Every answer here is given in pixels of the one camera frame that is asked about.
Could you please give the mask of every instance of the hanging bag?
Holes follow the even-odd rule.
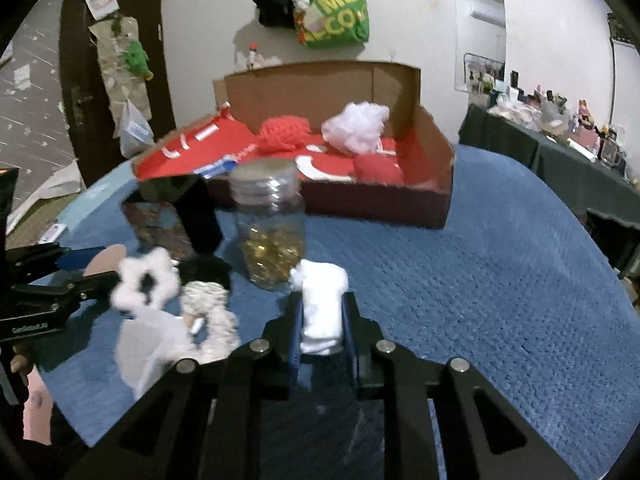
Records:
[[[367,0],[311,0],[294,13],[298,40],[309,48],[369,41]]]

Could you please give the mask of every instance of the wooden disc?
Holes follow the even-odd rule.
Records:
[[[83,276],[118,270],[120,261],[127,257],[127,248],[121,244],[107,247],[105,250],[94,256],[94,259],[86,266]]]

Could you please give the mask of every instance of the red toy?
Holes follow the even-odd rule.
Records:
[[[354,176],[357,182],[372,184],[396,184],[402,186],[404,178],[398,166],[398,158],[379,153],[363,153],[353,157]]]

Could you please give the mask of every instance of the blue bedspread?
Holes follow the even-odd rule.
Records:
[[[640,420],[640,319],[542,181],[501,155],[459,146],[456,156],[445,229],[309,217],[308,257],[347,269],[362,314],[386,337],[423,358],[474,362],[581,479],[595,480]],[[134,188],[128,168],[98,185],[118,179],[86,219],[78,222],[95,196],[63,214],[72,227],[64,243],[136,249],[118,208]],[[282,294],[246,280],[229,242],[232,216],[219,220],[220,254],[239,271],[229,306],[246,342],[279,314]],[[121,322],[104,306],[84,307],[65,333],[38,344],[49,391],[90,445],[133,403],[113,359]],[[355,403],[334,360],[304,365],[292,401],[265,406],[264,420],[263,478],[382,478],[382,407]]]

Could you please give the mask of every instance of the metal screw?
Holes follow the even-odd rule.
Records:
[[[396,343],[387,339],[381,339],[376,343],[376,348],[385,354],[391,354],[396,349]]]
[[[262,354],[269,349],[269,342],[266,339],[254,339],[249,343],[249,348],[258,354]]]
[[[463,359],[462,357],[454,357],[451,360],[450,365],[451,368],[453,368],[457,372],[466,372],[470,367],[469,361]]]
[[[196,369],[196,363],[193,359],[181,359],[178,364],[175,365],[175,370],[179,374],[191,374]]]

